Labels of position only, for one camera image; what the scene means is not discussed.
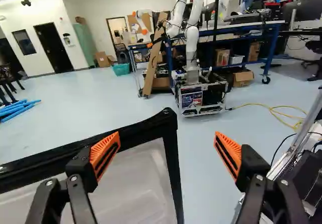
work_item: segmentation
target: yellow cable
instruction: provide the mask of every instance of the yellow cable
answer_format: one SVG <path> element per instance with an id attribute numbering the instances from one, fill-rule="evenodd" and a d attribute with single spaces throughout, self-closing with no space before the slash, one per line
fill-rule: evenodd
<path id="1" fill-rule="evenodd" d="M 245 107 L 245 106 L 251 106 L 251 105 L 253 105 L 253 106 L 261 106 L 261 107 L 267 108 L 270 111 L 270 113 L 274 117 L 276 117 L 277 120 L 279 120 L 284 125 L 292 128 L 294 131 L 296 131 L 298 129 L 298 127 L 302 124 L 302 122 L 304 121 L 305 118 L 304 117 L 292 116 L 292 115 L 288 115 L 288 114 L 285 114 L 285 113 L 282 113 L 282 112 L 278 112 L 278 111 L 276 111 L 276 109 L 277 108 L 292 108 L 292 109 L 301 111 L 302 113 L 304 113 L 305 115 L 307 115 L 307 113 L 304 110 L 300 109 L 299 107 L 293 107 L 293 106 L 276 106 L 276 107 L 270 107 L 268 105 L 261 104 L 261 103 L 246 103 L 246 104 L 241 105 L 239 107 L 233 107 L 232 110 L 235 110 L 235 109 L 238 109 L 238 108 L 241 108 L 241 107 Z M 283 119 L 281 119 L 278 115 L 282 115 L 282 116 L 285 116 L 285 117 L 288 117 L 288 118 L 292 118 L 292 119 L 298 119 L 298 122 L 295 123 L 294 125 L 288 124 Z"/>

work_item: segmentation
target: camera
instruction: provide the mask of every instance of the camera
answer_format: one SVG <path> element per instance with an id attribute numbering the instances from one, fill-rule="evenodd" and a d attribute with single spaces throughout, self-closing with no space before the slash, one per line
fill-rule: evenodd
<path id="1" fill-rule="evenodd" d="M 21 4 L 22 4 L 23 6 L 25 6 L 25 5 L 31 6 L 31 2 L 30 2 L 29 0 L 22 0 L 22 1 L 21 1 Z"/>

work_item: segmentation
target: blue foam tube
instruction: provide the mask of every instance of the blue foam tube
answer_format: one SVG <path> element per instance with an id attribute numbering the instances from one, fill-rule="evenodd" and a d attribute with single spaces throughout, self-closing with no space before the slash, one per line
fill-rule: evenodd
<path id="1" fill-rule="evenodd" d="M 15 107 L 15 108 L 8 109 L 7 111 L 0 112 L 0 117 L 10 115 L 10 114 L 12 114 L 12 113 L 14 113 L 14 112 L 17 112 L 17 111 L 21 110 L 21 109 L 24 109 L 24 107 L 23 107 L 23 106 L 18 105 L 18 106 L 17 106 L 17 107 Z"/>
<path id="2" fill-rule="evenodd" d="M 13 103 L 13 104 L 11 104 L 11 105 L 8 105 L 8 106 L 6 106 L 6 107 L 3 107 L 3 108 L 1 108 L 0 109 L 0 112 L 2 112 L 2 111 L 7 111 L 8 109 L 10 109 L 10 108 L 14 108 L 14 107 L 16 107 L 17 105 L 20 105 L 20 104 L 23 104 L 23 103 L 26 103 L 27 102 L 27 99 L 23 99 L 23 100 L 21 100 L 21 101 L 18 101 L 18 102 L 16 102 L 16 103 Z"/>
<path id="3" fill-rule="evenodd" d="M 15 112 L 15 113 L 11 114 L 11 115 L 9 115 L 8 117 L 3 118 L 3 119 L 1 120 L 1 122 L 2 122 L 2 123 L 3 123 L 3 122 L 6 122 L 6 121 L 8 121 L 8 120 L 10 120 L 10 119 L 12 119 L 12 118 L 14 118 L 14 117 L 18 116 L 19 114 L 21 114 L 21 113 L 23 113 L 23 112 L 27 111 L 28 109 L 30 109 L 30 108 L 32 108 L 32 107 L 34 107 L 34 106 L 35 106 L 35 104 L 29 105 L 29 106 L 27 106 L 27 107 L 25 107 L 25 108 L 23 108 L 23 109 L 21 109 L 21 110 L 19 110 L 19 111 Z"/>
<path id="4" fill-rule="evenodd" d="M 35 101 L 31 101 L 31 102 L 25 102 L 25 103 L 19 104 L 18 106 L 25 107 L 25 106 L 28 106 L 28 105 L 31 105 L 31 104 L 35 104 L 35 103 L 38 103 L 38 102 L 41 102 L 41 100 L 35 100 Z M 10 105 L 10 106 L 8 106 L 7 110 L 9 110 L 9 109 L 11 110 L 11 109 L 16 108 L 16 107 L 17 107 L 17 105 L 16 106 L 12 106 L 12 107 Z"/>

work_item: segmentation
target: teal basket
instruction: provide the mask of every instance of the teal basket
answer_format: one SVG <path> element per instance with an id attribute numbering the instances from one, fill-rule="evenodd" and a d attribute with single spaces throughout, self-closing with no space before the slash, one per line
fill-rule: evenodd
<path id="1" fill-rule="evenodd" d="M 125 64 L 115 64 L 112 66 L 113 71 L 115 75 L 122 76 L 124 74 L 129 74 L 130 73 L 130 63 L 125 63 Z"/>

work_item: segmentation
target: doorway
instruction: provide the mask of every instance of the doorway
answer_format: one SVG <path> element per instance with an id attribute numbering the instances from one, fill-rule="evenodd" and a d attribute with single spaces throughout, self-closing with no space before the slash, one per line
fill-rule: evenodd
<path id="1" fill-rule="evenodd" d="M 13 73 L 18 73 L 24 71 L 22 65 L 20 64 L 16 54 L 12 50 L 8 40 L 6 38 L 0 39 L 0 57 L 3 63 L 9 63 L 11 71 Z"/>
<path id="2" fill-rule="evenodd" d="M 109 18 L 106 19 L 107 26 L 109 27 L 111 39 L 114 49 L 115 45 L 123 43 L 123 32 L 127 31 L 125 17 Z"/>
<path id="3" fill-rule="evenodd" d="M 74 68 L 72 67 L 54 23 L 37 25 L 34 26 L 34 29 L 55 73 L 73 71 Z"/>

